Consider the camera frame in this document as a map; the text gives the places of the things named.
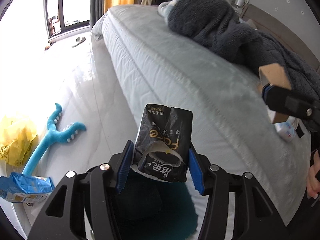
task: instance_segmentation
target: gray curtain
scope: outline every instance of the gray curtain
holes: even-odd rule
[[[104,13],[104,0],[90,1],[90,29],[102,17]]]

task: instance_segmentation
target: blue snack package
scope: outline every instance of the blue snack package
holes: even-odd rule
[[[0,176],[0,197],[12,203],[35,203],[45,200],[54,190],[51,178],[27,176],[12,172]]]

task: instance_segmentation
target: slipper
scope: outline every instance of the slipper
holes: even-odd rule
[[[84,42],[85,41],[85,37],[77,37],[76,38],[76,42],[77,42],[77,44],[76,45],[73,45],[72,47],[74,48],[74,47],[76,47],[76,46],[78,46],[79,44],[81,44],[82,42]]]

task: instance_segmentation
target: metal screw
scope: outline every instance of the metal screw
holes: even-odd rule
[[[90,229],[90,235],[91,235],[92,239],[94,240],[94,233],[93,233],[92,229]]]
[[[106,171],[106,170],[110,169],[110,165],[108,163],[101,164],[100,169],[103,171]]]
[[[75,174],[76,174],[76,173],[75,173],[74,171],[68,171],[67,174],[66,174],[66,176],[67,176],[68,178],[72,178]]]
[[[244,176],[245,176],[247,179],[252,179],[252,177],[253,177],[252,173],[250,173],[250,172],[246,172],[246,173],[244,174]]]
[[[312,114],[312,109],[309,108],[309,109],[307,110],[307,116],[310,116],[311,114]]]
[[[218,170],[219,170],[219,166],[218,166],[218,165],[215,165],[215,164],[212,164],[212,165],[210,166],[210,170],[211,170],[211,171],[218,171]]]

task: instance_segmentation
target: plastic bag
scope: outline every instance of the plastic bag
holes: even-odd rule
[[[27,116],[4,116],[0,122],[0,160],[20,167],[26,163],[37,144],[36,126]]]
[[[186,182],[192,112],[147,104],[135,144],[132,169],[167,182]]]

